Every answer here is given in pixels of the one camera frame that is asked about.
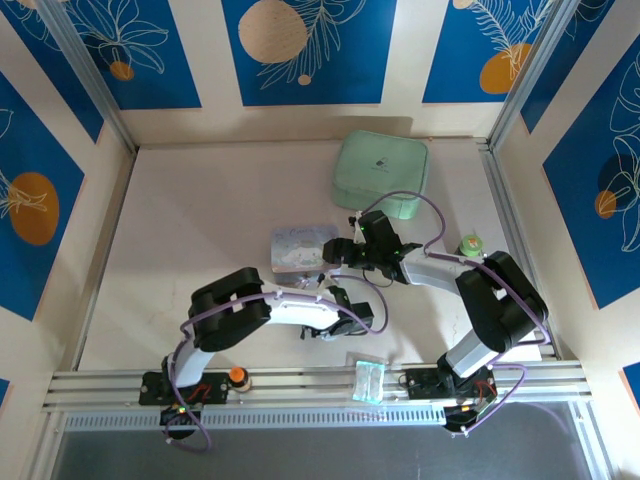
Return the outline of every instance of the white table surface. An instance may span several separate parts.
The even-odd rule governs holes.
[[[496,207],[473,139],[426,142],[431,153],[427,195],[448,222],[439,248],[453,252],[475,232],[485,250],[506,250]],[[90,327],[81,370],[157,369],[178,341],[191,293],[233,271],[257,267],[272,281],[271,231],[336,224],[351,237],[352,211],[330,199],[341,143],[218,144],[141,149],[125,199]],[[439,223],[422,205],[412,220],[393,220],[404,242],[424,242]],[[376,275],[370,277],[386,280]],[[366,285],[345,282],[352,301],[381,306]],[[391,363],[435,362],[471,328],[459,297],[431,287],[384,290],[391,320],[379,336],[331,342],[300,340],[299,327],[260,328],[216,354],[210,366],[345,365],[355,356]],[[540,359],[536,347],[510,360]]]

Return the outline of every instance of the wire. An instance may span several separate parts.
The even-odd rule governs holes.
[[[551,343],[551,335],[549,334],[545,326],[542,324],[542,321],[531,309],[531,307],[527,305],[527,302],[525,302],[522,299],[522,297],[520,297],[520,295],[518,295],[516,291],[513,288],[511,288],[509,284],[502,279],[500,275],[498,275],[496,272],[491,270],[489,267],[487,267],[482,263],[475,262],[473,260],[469,260],[469,259],[461,260],[460,257],[448,255],[446,253],[427,252],[426,255],[428,257],[437,258],[438,260],[445,260],[445,261],[454,262],[454,263],[462,262],[464,265],[467,265],[469,267],[478,268],[482,270],[483,273],[486,273],[489,277],[491,277],[498,285],[500,285],[502,288],[505,289],[507,294],[513,299],[514,302],[518,304],[520,308],[522,308],[522,310],[524,310],[527,316],[536,325],[536,327],[540,329],[540,331],[542,332],[542,335],[544,336],[542,340],[529,340],[529,341],[519,342],[517,345],[515,345],[516,347],[523,347],[526,345],[546,345],[548,343]],[[490,364],[494,364],[495,362],[497,362],[500,358],[502,358],[503,355],[504,354],[500,354],[497,357],[495,357],[490,362]]]
[[[209,435],[209,432],[207,432],[207,429],[205,428],[205,426],[202,424],[202,422],[200,420],[198,420],[198,418],[195,416],[195,414],[191,411],[187,401],[182,397],[182,394],[180,393],[180,390],[178,389],[177,385],[176,385],[176,358],[178,358],[178,356],[180,355],[180,352],[182,351],[182,349],[184,348],[184,346],[187,344],[187,342],[189,342],[192,338],[191,332],[189,332],[189,330],[187,330],[187,328],[192,327],[194,324],[204,320],[205,318],[211,317],[213,315],[217,315],[218,313],[227,310],[228,308],[231,308],[235,305],[239,305],[239,304],[245,304],[248,302],[253,302],[253,301],[257,301],[257,300],[265,300],[265,299],[271,299],[271,298],[283,298],[283,299],[290,299],[290,300],[303,300],[303,301],[308,301],[309,303],[316,303],[316,304],[320,304],[320,305],[324,305],[328,308],[330,308],[333,311],[340,311],[345,313],[346,315],[348,315],[349,317],[351,317],[352,320],[356,321],[357,323],[360,324],[360,326],[366,330],[368,333],[371,333],[373,335],[379,335],[382,332],[384,332],[389,324],[389,307],[387,305],[387,301],[385,300],[384,296],[382,295],[382,292],[373,284],[370,284],[368,282],[366,282],[365,280],[359,278],[359,277],[355,277],[352,275],[332,275],[331,278],[342,278],[345,280],[356,280],[359,282],[362,282],[366,285],[368,285],[369,287],[371,287],[380,297],[380,300],[382,301],[382,305],[384,307],[384,323],[382,325],[382,327],[379,330],[373,330],[371,327],[369,327],[364,320],[362,320],[360,317],[358,317],[355,313],[353,313],[351,310],[349,310],[348,308],[345,308],[341,305],[338,305],[337,303],[331,302],[329,300],[325,300],[323,298],[318,299],[318,297],[313,296],[313,295],[309,295],[309,294],[302,294],[302,293],[282,293],[282,292],[268,292],[268,293],[258,293],[258,294],[254,294],[254,295],[247,295],[246,297],[240,297],[240,298],[236,298],[235,300],[231,300],[223,305],[218,305],[214,308],[211,308],[205,312],[202,312],[198,315],[193,316],[192,318],[190,318],[189,320],[187,320],[186,322],[184,322],[182,325],[180,325],[180,331],[183,333],[184,338],[180,341],[180,343],[178,344],[178,346],[176,347],[175,351],[173,352],[173,354],[171,354],[170,356],[170,360],[168,361],[168,375],[169,375],[169,383],[171,384],[171,389],[173,390],[173,394],[176,397],[176,400],[178,401],[178,403],[185,408],[185,413],[189,416],[189,418],[191,419],[191,421],[198,427],[198,429],[202,432],[202,434],[205,437],[205,442],[206,445],[204,447],[192,447],[190,445],[186,445],[182,442],[175,442],[173,438],[171,438],[169,436],[169,426],[171,424],[171,422],[168,422],[167,425],[165,425],[165,429],[164,429],[164,434],[167,437],[167,443],[169,443],[170,445],[174,445],[177,448],[180,448],[181,450],[185,450],[185,451],[189,451],[189,452],[193,452],[193,453],[206,453],[209,450],[211,450],[211,437]]]
[[[491,385],[489,382],[487,382],[486,380],[480,380],[480,381],[478,381],[476,383],[478,383],[480,385],[486,385],[489,388],[489,390],[491,390],[491,393],[493,393],[496,396],[498,395],[498,392],[496,391],[496,388],[493,385]]]
[[[431,240],[429,240],[427,243],[425,243],[424,245],[424,252],[427,252],[427,249],[433,245],[434,243],[436,243],[438,240],[440,240],[442,237],[444,237],[444,232],[447,230],[447,221],[444,218],[444,214],[442,213],[442,210],[440,210],[440,208],[433,203],[432,200],[428,199],[427,197],[425,197],[424,195],[421,195],[419,193],[416,192],[411,192],[409,190],[395,190],[393,192],[389,192],[383,196],[381,196],[378,200],[376,200],[375,202],[373,202],[371,205],[369,205],[367,208],[365,208],[362,211],[362,215],[364,215],[365,213],[369,212],[373,207],[375,207],[378,203],[380,203],[382,200],[384,200],[387,197],[390,197],[392,195],[412,195],[414,197],[417,197],[421,200],[424,200],[425,202],[427,202],[429,205],[431,205],[431,208],[433,208],[433,210],[436,212],[436,214],[438,215],[438,217],[440,217],[440,233],[438,233],[438,235],[436,235],[434,238],[432,238]]]
[[[478,404],[482,403],[482,399],[484,398],[484,391],[482,389],[482,383],[475,382],[475,386],[478,387]]]
[[[504,406],[504,404],[507,402],[507,400],[509,400],[509,398],[516,392],[516,390],[518,390],[518,388],[520,388],[522,386],[522,384],[524,383],[525,379],[527,378],[527,372],[528,372],[527,367],[525,367],[524,365],[520,365],[519,363],[501,363],[499,365],[494,365],[493,369],[494,370],[513,370],[513,369],[520,370],[522,372],[522,377],[520,377],[520,380],[518,380],[516,382],[516,384],[513,386],[513,388],[511,390],[509,390],[509,392],[505,394],[505,396],[502,398],[502,400],[500,400],[496,404],[495,407],[493,407],[491,410],[489,410],[484,417],[482,417],[476,423],[471,425],[469,428],[465,429],[463,432],[455,432],[455,433],[453,433],[453,435],[456,435],[456,436],[469,435],[476,428],[478,428],[480,425],[482,425],[484,422],[486,422],[489,418],[491,418],[493,415],[495,415],[495,413]]]
[[[367,278],[367,271],[363,268],[362,269],[362,277],[365,279],[365,281],[371,285],[375,285],[378,288],[389,288],[391,285],[393,285],[393,283],[395,282],[395,280],[392,278],[391,279],[391,283],[389,283],[389,285],[378,285],[376,283],[373,283],[371,280],[369,280]]]
[[[405,390],[411,390],[412,388],[416,388],[416,387],[421,387],[422,385],[420,385],[419,383],[415,383],[413,385],[409,385],[409,383],[406,381],[407,380],[407,374],[403,373],[402,375],[400,375],[398,377],[398,385],[400,385],[400,388],[404,388]]]
[[[387,304],[387,300],[384,298],[384,295],[382,294],[382,292],[380,291],[380,289],[378,288],[377,285],[374,285],[373,283],[367,282],[366,280],[363,280],[360,277],[356,277],[354,275],[331,275],[331,279],[343,279],[343,280],[355,280],[356,282],[361,282],[364,283],[365,285],[371,287],[371,289],[376,292],[378,294],[378,297],[380,297],[380,301],[382,302],[382,307],[384,308],[384,322],[382,324],[382,327],[380,327],[380,330],[371,330],[368,329],[367,331],[369,333],[373,333],[375,335],[378,335],[382,332],[384,332],[387,327],[389,326],[389,305]]]

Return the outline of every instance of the purple cable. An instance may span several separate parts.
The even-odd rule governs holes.
[[[424,251],[426,253],[427,248],[429,248],[431,245],[433,245],[434,243],[436,243],[438,240],[440,240],[442,237],[444,237],[444,232],[447,229],[447,221],[444,218],[444,214],[442,213],[442,210],[440,210],[440,208],[438,208],[438,206],[433,203],[433,201],[429,200],[427,197],[425,197],[424,195],[421,195],[419,193],[416,192],[411,192],[409,190],[395,190],[393,192],[389,192],[383,196],[381,196],[378,200],[376,200],[375,202],[373,202],[371,205],[369,205],[367,208],[365,208],[362,211],[362,215],[364,215],[365,213],[367,213],[368,211],[370,211],[373,207],[375,207],[378,203],[380,203],[382,200],[384,200],[387,197],[390,197],[392,195],[413,195],[414,197],[420,198],[421,200],[424,200],[425,202],[427,202],[429,205],[431,205],[431,208],[433,208],[433,210],[438,214],[438,217],[440,217],[440,223],[441,223],[441,228],[440,228],[440,233],[434,237],[432,240],[429,240],[427,243],[425,243],[424,245]]]
[[[461,261],[460,257],[454,257],[452,255],[447,255],[445,253],[427,252],[427,256],[428,257],[437,258],[438,260],[445,260],[445,261],[455,262],[455,263],[460,263],[460,261]],[[547,343],[551,342],[551,335],[549,335],[549,332],[547,331],[547,329],[542,324],[542,321],[538,318],[538,316],[534,313],[534,311],[531,310],[531,307],[529,307],[529,305],[527,305],[527,303],[520,297],[520,295],[518,295],[516,293],[516,291],[513,290],[513,288],[511,288],[507,284],[507,282],[505,282],[502,279],[502,277],[500,277],[500,275],[498,275],[496,272],[494,272],[493,270],[488,268],[486,265],[483,265],[482,263],[474,262],[473,260],[464,259],[464,260],[462,260],[462,263],[467,265],[467,266],[469,266],[469,267],[474,267],[474,268],[478,268],[478,269],[482,270],[483,273],[486,273],[498,285],[500,285],[502,288],[504,288],[505,291],[507,292],[507,294],[518,304],[518,306],[520,308],[522,308],[522,310],[524,310],[524,312],[527,314],[527,316],[536,325],[536,327],[538,327],[540,329],[540,332],[542,332],[542,335],[544,336],[544,338],[542,340],[530,340],[530,341],[526,341],[526,342],[520,342],[516,346],[523,347],[523,346],[526,346],[526,345],[546,345]],[[502,357],[502,355],[499,355],[498,357],[494,358],[493,362],[497,361],[497,359],[499,357]]]
[[[480,425],[482,425],[484,422],[486,422],[490,417],[492,417],[507,402],[509,397],[511,397],[516,392],[516,390],[518,390],[518,388],[520,388],[522,386],[522,384],[524,383],[525,379],[527,378],[527,371],[528,371],[527,367],[525,367],[524,365],[520,365],[519,363],[501,363],[500,365],[494,365],[493,369],[494,370],[511,370],[511,369],[520,370],[520,371],[522,371],[522,377],[520,377],[520,380],[518,380],[518,382],[513,386],[513,388],[511,390],[509,390],[509,392],[507,394],[505,394],[505,396],[502,398],[502,400],[500,400],[496,404],[495,407],[493,407],[491,410],[489,410],[484,417],[482,417],[476,423],[471,425],[464,432],[456,432],[453,435],[469,435],[476,428],[478,428]]]
[[[378,297],[380,297],[380,300],[382,301],[382,306],[384,307],[384,323],[382,324],[382,327],[380,327],[380,330],[376,330],[376,331],[369,330],[369,333],[378,335],[387,329],[387,326],[389,325],[389,305],[387,305],[387,301],[385,300],[384,295],[376,285],[374,285],[371,282],[367,282],[365,279],[356,277],[354,275],[332,275],[331,278],[342,278],[344,280],[356,280],[358,282],[364,283],[365,285],[368,285],[369,287],[371,287],[378,294]]]
[[[363,282],[367,285],[369,285],[380,297],[380,300],[382,300],[382,305],[384,307],[384,324],[382,325],[382,327],[379,330],[373,330],[371,327],[369,327],[360,317],[358,317],[355,313],[353,313],[351,310],[349,310],[348,308],[342,307],[334,302],[331,302],[329,300],[325,300],[325,299],[317,299],[317,297],[313,296],[313,295],[308,295],[308,294],[302,294],[302,293],[282,293],[281,294],[281,298],[284,299],[291,299],[291,300],[308,300],[308,299],[313,299],[313,303],[318,303],[320,305],[324,305],[330,309],[332,309],[333,311],[340,311],[345,313],[346,315],[348,315],[349,317],[351,317],[353,320],[355,320],[356,322],[358,322],[360,324],[360,326],[366,330],[368,333],[371,333],[373,335],[379,335],[382,332],[385,331],[385,329],[387,328],[387,325],[389,324],[389,308],[387,305],[387,301],[385,300],[384,296],[382,295],[382,292],[375,286],[375,285],[371,285],[368,282],[364,281],[361,278],[358,277],[354,277],[352,275],[333,275],[331,278],[342,278],[345,280],[358,280],[360,282]],[[174,439],[172,439],[171,437],[169,437],[169,426],[170,423],[167,424],[165,426],[164,429],[164,434],[167,437],[167,443],[169,443],[170,445],[173,445],[175,447],[180,448],[181,450],[185,450],[188,452],[193,452],[193,453],[206,453],[209,450],[211,450],[212,447],[212,443],[211,443],[211,437],[209,435],[209,432],[207,432],[206,427],[202,424],[202,422],[200,420],[198,420],[198,418],[194,415],[194,413],[191,411],[191,409],[189,408],[189,405],[187,404],[187,402],[185,401],[185,399],[182,397],[182,394],[180,393],[180,390],[178,389],[177,385],[176,385],[176,358],[178,358],[178,355],[180,354],[180,351],[184,348],[184,346],[187,344],[187,342],[191,339],[191,333],[187,330],[187,327],[190,327],[198,322],[200,322],[201,320],[208,318],[212,315],[217,315],[220,312],[223,312],[224,310],[227,310],[228,308],[232,308],[234,305],[239,305],[239,304],[244,304],[244,303],[248,303],[248,302],[252,302],[252,301],[257,301],[257,300],[263,300],[263,299],[269,299],[269,298],[276,298],[278,296],[278,293],[276,292],[269,292],[269,293],[258,293],[258,294],[254,294],[254,295],[247,295],[246,297],[240,297],[237,298],[235,300],[231,300],[223,305],[218,305],[214,308],[211,308],[205,312],[202,312],[198,315],[195,315],[194,317],[190,318],[189,320],[187,320],[186,322],[184,322],[182,325],[180,325],[180,331],[184,334],[184,338],[180,341],[180,343],[178,344],[178,346],[176,347],[175,351],[173,352],[173,354],[171,355],[171,361],[169,362],[168,365],[168,371],[169,371],[169,383],[171,384],[171,389],[173,390],[173,394],[176,397],[176,400],[178,401],[178,403],[180,403],[181,406],[183,406],[185,408],[186,414],[189,416],[189,418],[191,419],[191,421],[194,423],[194,425],[196,425],[198,427],[198,429],[202,432],[202,434],[205,437],[206,440],[206,445],[204,447],[198,448],[198,447],[192,447],[190,445],[186,445],[184,443],[180,443],[180,442],[175,442]]]

